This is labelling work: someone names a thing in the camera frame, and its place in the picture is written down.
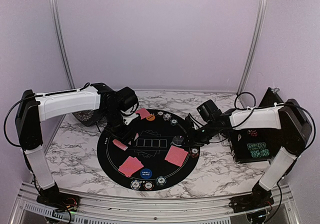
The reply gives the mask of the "red playing card deck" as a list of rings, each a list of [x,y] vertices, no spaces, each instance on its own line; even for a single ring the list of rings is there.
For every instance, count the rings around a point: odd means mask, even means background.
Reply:
[[[127,146],[127,145],[123,144],[122,142],[120,142],[120,141],[117,140],[117,139],[114,139],[114,140],[112,141],[112,143],[113,143],[116,147],[118,147],[119,149],[121,149],[121,150],[123,150],[123,151],[126,151],[126,150],[128,149],[128,146]]]

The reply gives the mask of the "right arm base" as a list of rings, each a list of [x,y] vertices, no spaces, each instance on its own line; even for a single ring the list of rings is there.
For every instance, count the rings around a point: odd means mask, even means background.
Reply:
[[[234,213],[241,213],[266,207],[273,209],[274,203],[271,191],[258,191],[234,196],[230,199],[228,206],[233,209]]]

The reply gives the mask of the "black poker chip case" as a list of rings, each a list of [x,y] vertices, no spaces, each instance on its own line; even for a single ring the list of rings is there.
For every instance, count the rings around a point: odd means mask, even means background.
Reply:
[[[296,107],[281,106],[281,129],[256,128],[229,132],[231,150],[237,163],[267,161],[277,155],[281,147],[299,156],[305,149],[311,134],[310,122],[303,111]]]

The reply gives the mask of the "black floral patterned pouch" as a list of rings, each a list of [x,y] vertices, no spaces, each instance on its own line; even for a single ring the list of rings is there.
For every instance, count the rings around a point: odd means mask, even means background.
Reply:
[[[72,115],[84,126],[90,127],[97,122],[97,117],[93,110],[83,110],[73,112]]]

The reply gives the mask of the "blue small blind button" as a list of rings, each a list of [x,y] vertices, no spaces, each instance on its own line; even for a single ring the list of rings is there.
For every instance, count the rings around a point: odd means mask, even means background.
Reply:
[[[144,180],[148,180],[152,177],[153,173],[150,169],[145,168],[140,171],[140,177]]]

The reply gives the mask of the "round black poker mat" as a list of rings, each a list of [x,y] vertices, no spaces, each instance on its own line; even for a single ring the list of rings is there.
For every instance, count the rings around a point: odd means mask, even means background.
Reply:
[[[165,157],[172,145],[173,137],[184,137],[188,130],[188,123],[176,114],[168,111],[158,109],[149,109],[150,114],[155,116],[155,120],[148,121],[142,119],[137,124],[138,138],[128,145],[127,150],[121,150],[113,144],[113,138],[108,137],[106,134],[101,134],[97,143],[97,158],[102,170],[106,175],[115,183],[122,187],[131,189],[131,182],[134,180],[140,181],[141,187],[136,191],[160,191],[170,188],[182,182],[189,174],[195,169],[198,158],[191,157],[191,149],[200,147],[183,147],[188,152],[182,167],[176,166],[165,160]],[[171,114],[171,119],[178,121],[177,125],[171,125],[170,120],[164,120],[163,116],[158,116],[158,112],[164,114]],[[129,157],[137,158],[144,167],[136,171],[130,177],[118,171],[119,167]],[[140,176],[140,171],[143,169],[150,169],[152,177],[150,179],[143,179]],[[158,177],[165,177],[166,184],[164,186],[157,186],[156,179]],[[144,184],[146,182],[153,183],[152,190],[145,190]]]

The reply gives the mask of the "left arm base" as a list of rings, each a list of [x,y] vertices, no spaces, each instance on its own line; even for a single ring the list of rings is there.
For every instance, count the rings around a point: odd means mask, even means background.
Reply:
[[[38,203],[55,208],[57,213],[65,212],[71,215],[71,212],[77,211],[80,202],[78,195],[61,192],[57,184],[48,189],[37,185],[35,188],[38,192],[36,199]]]

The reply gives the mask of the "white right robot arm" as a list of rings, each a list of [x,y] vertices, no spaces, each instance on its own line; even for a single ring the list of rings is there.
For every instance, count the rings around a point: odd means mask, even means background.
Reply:
[[[316,123],[295,99],[263,107],[231,108],[222,112],[212,100],[198,107],[205,125],[190,127],[183,137],[183,147],[204,146],[217,134],[241,130],[263,130],[266,141],[278,144],[278,152],[248,196],[247,203],[258,208],[270,191],[292,167],[298,157],[315,141]]]

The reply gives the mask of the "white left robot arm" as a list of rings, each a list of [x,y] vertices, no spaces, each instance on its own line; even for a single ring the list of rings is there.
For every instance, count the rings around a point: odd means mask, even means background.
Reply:
[[[64,199],[45,157],[41,123],[66,114],[97,111],[106,119],[107,133],[128,145],[138,137],[134,125],[141,120],[141,116],[127,111],[138,107],[134,90],[124,87],[115,91],[102,82],[58,92],[34,93],[26,90],[23,93],[15,117],[18,141],[26,164],[39,184],[40,194],[51,206],[60,206]]]

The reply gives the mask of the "black dealer button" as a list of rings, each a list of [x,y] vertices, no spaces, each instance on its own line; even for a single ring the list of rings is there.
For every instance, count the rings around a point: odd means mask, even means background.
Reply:
[[[182,147],[184,144],[184,137],[179,135],[174,136],[171,144],[177,147]]]

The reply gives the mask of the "red playing card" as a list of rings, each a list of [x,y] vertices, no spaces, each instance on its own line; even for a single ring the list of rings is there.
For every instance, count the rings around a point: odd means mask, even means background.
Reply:
[[[130,173],[133,172],[138,166],[138,160],[135,157],[129,156],[118,170],[122,173]]]
[[[181,167],[189,153],[183,148],[172,145],[165,156],[165,161]]]
[[[149,112],[146,112],[144,115],[143,115],[143,119],[146,119],[147,121],[154,121],[155,120],[155,115],[154,114],[151,114]]]
[[[182,167],[186,157],[188,155],[188,152],[184,151],[184,152],[169,152],[166,157],[165,157],[165,161],[174,164],[178,167]]]
[[[150,113],[146,108],[140,108],[136,112],[136,114],[140,115],[140,118],[143,119],[145,113]]]
[[[132,174],[143,168],[144,165],[137,159],[127,159],[118,169],[119,172],[124,174],[126,177],[130,177]]]

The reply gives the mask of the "orange big blind button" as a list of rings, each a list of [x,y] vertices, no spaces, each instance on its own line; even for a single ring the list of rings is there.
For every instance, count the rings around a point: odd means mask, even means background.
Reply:
[[[146,118],[147,121],[154,121],[155,120],[155,116],[154,115],[150,115]]]

